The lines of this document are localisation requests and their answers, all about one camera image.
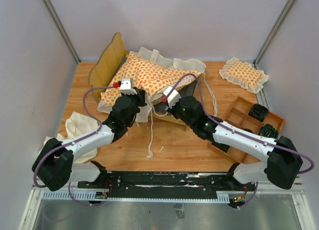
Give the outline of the duck print bed cover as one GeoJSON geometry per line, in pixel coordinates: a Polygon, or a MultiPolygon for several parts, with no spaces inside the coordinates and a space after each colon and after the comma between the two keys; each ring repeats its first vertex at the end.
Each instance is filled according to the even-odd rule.
{"type": "Polygon", "coordinates": [[[198,59],[169,59],[156,49],[150,51],[141,47],[138,52],[125,53],[115,69],[98,63],[92,70],[98,76],[99,86],[110,86],[123,78],[132,78],[134,85],[147,93],[146,106],[137,114],[136,122],[145,123],[154,117],[164,117],[164,110],[156,110],[164,90],[173,86],[183,75],[193,73],[196,77],[205,74],[206,65],[198,59]]]}

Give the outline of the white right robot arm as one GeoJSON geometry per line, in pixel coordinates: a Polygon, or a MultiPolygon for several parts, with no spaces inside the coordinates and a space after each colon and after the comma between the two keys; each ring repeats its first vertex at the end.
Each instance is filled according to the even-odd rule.
{"type": "Polygon", "coordinates": [[[276,140],[237,128],[208,115],[193,96],[167,98],[168,111],[182,120],[195,135],[213,144],[224,144],[258,159],[256,163],[236,163],[226,174],[226,185],[237,190],[250,182],[269,181],[289,190],[303,164],[292,141],[282,136],[276,140]]]}

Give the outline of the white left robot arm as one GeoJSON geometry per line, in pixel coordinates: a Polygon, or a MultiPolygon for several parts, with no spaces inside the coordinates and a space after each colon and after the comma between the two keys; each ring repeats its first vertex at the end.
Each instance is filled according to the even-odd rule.
{"type": "Polygon", "coordinates": [[[52,192],[72,182],[89,182],[96,188],[103,187],[107,181],[105,168],[95,162],[77,163],[76,160],[122,138],[145,105],[143,90],[137,94],[122,95],[98,128],[72,140],[48,140],[32,166],[33,180],[41,180],[41,187],[52,192]]]}

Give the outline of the cream cloth pile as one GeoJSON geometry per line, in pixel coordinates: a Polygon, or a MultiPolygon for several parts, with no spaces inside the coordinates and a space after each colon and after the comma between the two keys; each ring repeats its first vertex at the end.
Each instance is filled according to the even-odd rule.
{"type": "MultiPolygon", "coordinates": [[[[79,137],[80,135],[86,134],[89,131],[92,131],[98,127],[98,121],[80,114],[78,112],[74,112],[71,114],[71,116],[65,121],[65,130],[67,137],[64,137],[62,134],[57,134],[55,137],[58,141],[63,140],[69,140],[75,137],[79,137]]],[[[43,143],[43,146],[46,144],[46,142],[53,137],[46,137],[43,143]]],[[[86,163],[93,158],[95,158],[98,154],[98,149],[94,149],[90,151],[89,153],[83,155],[79,159],[75,161],[75,163],[86,163]]]]}

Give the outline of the wooden compartment organizer box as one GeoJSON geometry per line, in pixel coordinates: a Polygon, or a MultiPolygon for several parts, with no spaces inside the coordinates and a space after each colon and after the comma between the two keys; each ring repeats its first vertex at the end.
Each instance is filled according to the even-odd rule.
{"type": "MultiPolygon", "coordinates": [[[[279,134],[284,126],[285,119],[273,112],[269,112],[263,122],[260,122],[253,117],[249,116],[249,111],[254,103],[248,101],[240,96],[237,97],[233,103],[231,110],[226,115],[225,120],[235,127],[245,131],[258,134],[260,128],[264,124],[271,124],[278,129],[279,134]]],[[[214,146],[211,143],[207,144],[209,149],[220,155],[221,157],[229,160],[231,163],[255,163],[259,160],[250,154],[247,154],[234,147],[214,146]]]]}

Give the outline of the duck print small pillow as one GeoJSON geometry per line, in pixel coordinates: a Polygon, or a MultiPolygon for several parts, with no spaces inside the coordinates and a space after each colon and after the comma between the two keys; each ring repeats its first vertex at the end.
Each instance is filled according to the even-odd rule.
{"type": "Polygon", "coordinates": [[[219,74],[222,79],[253,94],[257,94],[269,80],[263,70],[257,70],[252,64],[242,62],[235,56],[226,61],[219,74]]]}

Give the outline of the dark rolled sock upper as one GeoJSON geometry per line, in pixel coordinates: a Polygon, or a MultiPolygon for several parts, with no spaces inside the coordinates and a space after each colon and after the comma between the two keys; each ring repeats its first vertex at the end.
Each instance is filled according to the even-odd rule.
{"type": "Polygon", "coordinates": [[[260,122],[263,122],[268,113],[269,110],[265,106],[260,104],[253,104],[248,115],[260,122]]]}

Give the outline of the dark rolled sock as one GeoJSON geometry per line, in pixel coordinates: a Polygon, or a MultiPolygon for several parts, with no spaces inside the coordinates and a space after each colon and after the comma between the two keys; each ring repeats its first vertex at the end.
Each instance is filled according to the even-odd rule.
{"type": "Polygon", "coordinates": [[[267,138],[277,139],[277,137],[279,135],[279,131],[277,128],[275,128],[271,124],[264,124],[260,128],[258,135],[263,136],[263,137],[267,137],[267,138]]]}
{"type": "Polygon", "coordinates": [[[260,104],[253,104],[248,115],[260,122],[263,122],[268,113],[269,110],[265,106],[260,104]]]}

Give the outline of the wooden pet bed frame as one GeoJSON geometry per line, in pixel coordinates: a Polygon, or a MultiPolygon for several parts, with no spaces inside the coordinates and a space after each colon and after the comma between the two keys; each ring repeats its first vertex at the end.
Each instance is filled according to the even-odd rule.
{"type": "Polygon", "coordinates": [[[137,122],[147,122],[149,116],[183,125],[166,112],[166,105],[161,101],[164,90],[174,86],[182,78],[176,90],[181,96],[184,90],[193,95],[195,74],[199,77],[205,72],[206,65],[197,59],[182,60],[165,58],[157,50],[141,47],[138,52],[126,50],[122,36],[117,32],[111,43],[103,51],[97,64],[89,74],[89,84],[94,90],[93,97],[98,103],[99,112],[110,113],[117,98],[121,96],[119,89],[112,88],[113,83],[123,78],[132,78],[138,89],[146,92],[146,106],[137,114],[137,122]]]}

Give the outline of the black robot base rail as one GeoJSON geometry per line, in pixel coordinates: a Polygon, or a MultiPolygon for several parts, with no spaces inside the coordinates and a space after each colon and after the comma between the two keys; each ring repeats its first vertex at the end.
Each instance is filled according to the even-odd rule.
{"type": "Polygon", "coordinates": [[[102,170],[93,181],[81,178],[49,184],[42,199],[75,200],[83,205],[106,201],[241,205],[256,189],[255,183],[232,183],[225,173],[102,170]]]}

